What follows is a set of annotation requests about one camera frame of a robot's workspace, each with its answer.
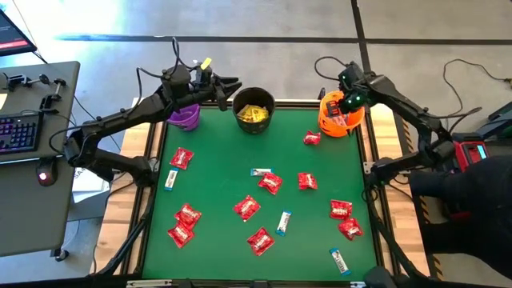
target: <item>monitor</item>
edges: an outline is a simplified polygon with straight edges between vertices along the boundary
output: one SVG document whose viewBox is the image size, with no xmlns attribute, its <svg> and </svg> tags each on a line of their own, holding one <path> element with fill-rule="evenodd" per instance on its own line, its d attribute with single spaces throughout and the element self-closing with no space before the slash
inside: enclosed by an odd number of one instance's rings
<svg viewBox="0 0 512 288">
<path fill-rule="evenodd" d="M 0 10 L 0 56 L 35 52 L 38 48 Z"/>
</svg>

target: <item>black bucket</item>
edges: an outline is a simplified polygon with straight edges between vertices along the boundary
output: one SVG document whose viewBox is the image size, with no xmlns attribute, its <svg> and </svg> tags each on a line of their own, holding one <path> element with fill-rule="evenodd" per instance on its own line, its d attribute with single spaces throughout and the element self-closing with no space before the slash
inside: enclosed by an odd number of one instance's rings
<svg viewBox="0 0 512 288">
<path fill-rule="evenodd" d="M 237 113 L 243 109 L 246 105 L 256 105 L 260 107 L 266 107 L 266 110 L 269 111 L 269 117 L 261 122 L 250 123 L 245 122 L 238 118 Z M 263 132 L 270 124 L 270 120 L 272 119 L 272 114 L 274 113 L 275 108 L 275 100 L 274 97 L 266 90 L 257 87 L 245 88 L 244 90 L 238 92 L 238 94 L 233 99 L 233 114 L 237 119 L 237 123 L 247 133 L 251 134 L 260 134 Z"/>
</svg>

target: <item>person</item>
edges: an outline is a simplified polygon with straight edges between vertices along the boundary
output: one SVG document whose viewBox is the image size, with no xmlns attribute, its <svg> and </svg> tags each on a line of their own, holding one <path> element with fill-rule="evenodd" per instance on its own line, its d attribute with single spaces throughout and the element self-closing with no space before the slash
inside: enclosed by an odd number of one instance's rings
<svg viewBox="0 0 512 288">
<path fill-rule="evenodd" d="M 512 156 L 489 157 L 458 174 L 414 171 L 410 188 L 470 212 L 463 221 L 422 226 L 428 253 L 473 255 L 512 279 Z"/>
</svg>

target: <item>keyboard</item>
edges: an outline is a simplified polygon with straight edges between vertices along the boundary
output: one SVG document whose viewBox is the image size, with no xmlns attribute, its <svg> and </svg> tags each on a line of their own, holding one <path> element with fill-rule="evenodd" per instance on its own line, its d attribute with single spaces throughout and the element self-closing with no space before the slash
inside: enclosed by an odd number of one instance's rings
<svg viewBox="0 0 512 288">
<path fill-rule="evenodd" d="M 35 151 L 42 116 L 41 112 L 0 115 L 0 155 Z"/>
</svg>

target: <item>black desk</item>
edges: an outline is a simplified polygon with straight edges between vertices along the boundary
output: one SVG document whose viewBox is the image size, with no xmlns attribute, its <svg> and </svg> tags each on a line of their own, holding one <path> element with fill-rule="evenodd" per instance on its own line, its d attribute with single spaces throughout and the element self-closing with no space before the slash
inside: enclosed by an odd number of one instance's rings
<svg viewBox="0 0 512 288">
<path fill-rule="evenodd" d="M 46 74 L 50 79 L 65 79 L 68 87 L 61 89 L 62 102 L 55 107 L 61 115 L 69 117 L 79 67 L 78 62 L 64 62 L 5 68 L 0 69 L 0 72 L 8 75 L 25 74 L 30 78 Z M 16 113 L 23 109 L 37 110 L 41 98 L 45 94 L 53 93 L 54 88 L 55 85 L 48 87 L 41 83 L 34 84 L 31 89 L 17 87 L 15 92 L 10 92 L 7 96 L 0 114 Z M 24 157 L 39 158 L 44 154 L 54 154 L 53 151 L 48 151 L 47 139 L 56 130 L 67 128 L 68 123 L 67 120 L 55 116 L 45 116 L 44 121 L 39 143 L 41 151 L 24 154 Z M 61 134 L 54 138 L 57 148 L 62 147 L 65 136 L 66 134 Z M 59 158 L 58 180 L 52 186 L 43 187 L 36 179 L 36 165 L 37 161 L 0 165 L 0 256 L 58 249 L 64 239 L 74 169 L 67 165 L 64 158 Z"/>
</svg>

